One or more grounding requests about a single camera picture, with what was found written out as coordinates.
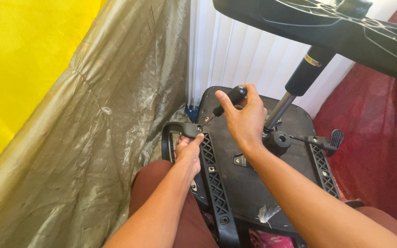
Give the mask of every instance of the yellow fabric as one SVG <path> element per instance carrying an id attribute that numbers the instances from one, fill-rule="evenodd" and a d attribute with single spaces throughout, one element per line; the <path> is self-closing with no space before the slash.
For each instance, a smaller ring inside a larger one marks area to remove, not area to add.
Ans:
<path id="1" fill-rule="evenodd" d="M 106 0 L 0 0 L 0 153 L 68 67 Z"/>

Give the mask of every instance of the red cloth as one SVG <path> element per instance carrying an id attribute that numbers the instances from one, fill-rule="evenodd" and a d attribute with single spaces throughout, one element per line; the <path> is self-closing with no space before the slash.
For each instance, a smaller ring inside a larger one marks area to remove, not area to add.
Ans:
<path id="1" fill-rule="evenodd" d="M 397 23 L 397 11 L 390 19 Z M 318 135 L 345 139 L 328 161 L 346 198 L 397 219 L 397 80 L 356 64 L 314 120 Z"/>

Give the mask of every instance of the silver tarp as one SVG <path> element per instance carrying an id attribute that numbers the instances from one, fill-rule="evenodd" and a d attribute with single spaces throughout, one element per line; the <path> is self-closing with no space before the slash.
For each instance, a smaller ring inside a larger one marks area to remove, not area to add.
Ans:
<path id="1" fill-rule="evenodd" d="M 110 0 L 0 155 L 0 247 L 101 247 L 183 114 L 188 0 Z"/>

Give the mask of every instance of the right hand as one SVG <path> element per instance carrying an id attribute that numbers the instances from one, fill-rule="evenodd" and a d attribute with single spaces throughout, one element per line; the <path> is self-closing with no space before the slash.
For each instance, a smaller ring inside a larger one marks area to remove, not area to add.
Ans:
<path id="1" fill-rule="evenodd" d="M 215 92 L 215 96 L 224 109 L 229 132 L 242 152 L 246 152 L 251 147 L 263 145 L 261 138 L 267 114 L 255 85 L 249 83 L 244 86 L 247 88 L 247 99 L 240 103 L 244 106 L 242 110 L 237 110 L 223 91 Z"/>

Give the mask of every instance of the left hand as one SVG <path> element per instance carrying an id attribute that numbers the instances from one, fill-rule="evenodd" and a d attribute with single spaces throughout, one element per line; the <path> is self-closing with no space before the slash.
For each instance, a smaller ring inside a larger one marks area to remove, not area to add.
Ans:
<path id="1" fill-rule="evenodd" d="M 176 147 L 176 164 L 188 166 L 192 177 L 200 172 L 200 144 L 205 138 L 204 134 L 199 134 L 191 141 L 190 138 L 184 137 Z"/>

